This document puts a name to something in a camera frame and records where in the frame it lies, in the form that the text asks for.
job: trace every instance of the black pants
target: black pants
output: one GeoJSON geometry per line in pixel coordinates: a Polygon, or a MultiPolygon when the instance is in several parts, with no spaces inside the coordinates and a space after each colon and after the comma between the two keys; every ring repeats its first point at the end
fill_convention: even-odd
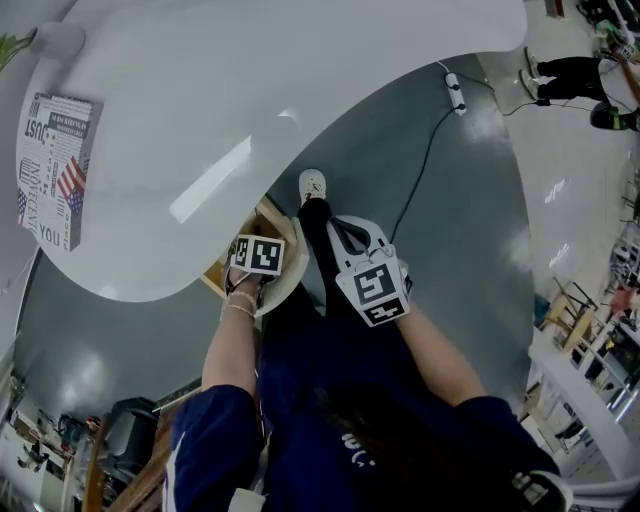
{"type": "MultiPolygon", "coordinates": [[[[322,282],[326,291],[327,316],[354,316],[360,315],[353,309],[351,303],[336,284],[335,278],[339,269],[336,263],[329,233],[327,221],[332,217],[331,207],[324,199],[310,199],[302,205],[298,212],[298,219],[304,231],[305,237],[313,253],[318,260],[318,267],[322,275],[322,282]]],[[[302,284],[287,297],[282,304],[275,308],[265,318],[264,339],[276,336],[284,329],[292,325],[311,325],[314,320],[320,318],[311,301],[311,297],[302,284]]]]}
{"type": "Polygon", "coordinates": [[[538,96],[544,100],[572,100],[577,96],[609,102],[602,88],[598,64],[594,57],[568,57],[538,63],[541,76],[554,77],[538,87],[538,96]]]}

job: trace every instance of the bracelet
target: bracelet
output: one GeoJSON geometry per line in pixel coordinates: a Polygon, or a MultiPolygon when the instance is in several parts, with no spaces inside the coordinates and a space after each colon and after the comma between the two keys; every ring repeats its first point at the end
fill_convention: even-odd
{"type": "Polygon", "coordinates": [[[233,308],[233,309],[237,309],[239,311],[243,311],[245,312],[247,315],[249,315],[251,317],[252,320],[255,320],[256,318],[253,316],[253,313],[251,311],[249,311],[246,308],[243,308],[242,306],[238,306],[236,304],[227,304],[227,307],[229,308],[233,308]]]}
{"type": "Polygon", "coordinates": [[[253,307],[254,312],[258,309],[258,306],[256,304],[256,298],[246,292],[241,292],[239,290],[231,292],[227,297],[227,301],[229,301],[231,297],[235,297],[235,296],[244,297],[245,299],[247,299],[251,303],[251,306],[253,307]]]}

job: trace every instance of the long dark hair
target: long dark hair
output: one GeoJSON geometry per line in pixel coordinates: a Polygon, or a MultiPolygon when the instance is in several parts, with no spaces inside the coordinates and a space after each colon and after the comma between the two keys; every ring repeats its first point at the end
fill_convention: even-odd
{"type": "Polygon", "coordinates": [[[383,484],[368,491],[379,509],[527,510],[509,470],[438,435],[384,389],[354,385],[320,390],[318,398],[327,420],[375,461],[383,484]]]}

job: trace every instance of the gray floor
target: gray floor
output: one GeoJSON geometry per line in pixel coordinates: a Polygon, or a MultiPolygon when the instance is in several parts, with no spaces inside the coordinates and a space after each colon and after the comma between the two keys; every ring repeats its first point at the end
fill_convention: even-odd
{"type": "MultiPolygon", "coordinates": [[[[484,78],[473,56],[447,64],[484,78]]],[[[292,163],[270,196],[294,214],[298,173],[319,168],[334,213],[368,218],[390,234],[434,125],[451,107],[443,75],[428,66],[354,107],[292,163]]],[[[487,389],[516,404],[532,333],[526,206],[491,91],[467,83],[464,93],[468,112],[451,115],[436,136],[396,246],[410,265],[414,300],[467,354],[487,389]]],[[[315,269],[304,282],[321,300],[315,269]]],[[[158,398],[197,376],[218,311],[219,301],[200,283],[149,304],[100,299],[45,259],[16,366],[53,415],[63,408],[95,414],[133,395],[158,398]]]]}

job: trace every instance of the shoe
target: shoe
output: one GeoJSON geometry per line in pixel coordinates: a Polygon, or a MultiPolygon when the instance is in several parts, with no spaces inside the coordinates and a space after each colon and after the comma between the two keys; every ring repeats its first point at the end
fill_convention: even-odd
{"type": "Polygon", "coordinates": [[[540,78],[540,73],[538,73],[538,60],[533,56],[533,53],[531,53],[528,46],[524,47],[524,56],[527,58],[529,74],[533,78],[540,78]]]}
{"type": "Polygon", "coordinates": [[[533,78],[531,78],[531,75],[527,73],[526,70],[524,69],[520,70],[520,81],[522,82],[522,85],[524,85],[524,88],[529,93],[529,96],[531,96],[531,99],[533,101],[538,101],[540,99],[540,97],[538,96],[538,87],[539,87],[538,82],[536,82],[533,78]]]}
{"type": "Polygon", "coordinates": [[[327,182],[324,179],[324,175],[318,169],[302,171],[298,179],[298,187],[300,189],[300,200],[302,204],[316,197],[320,199],[327,198],[327,182]]]}

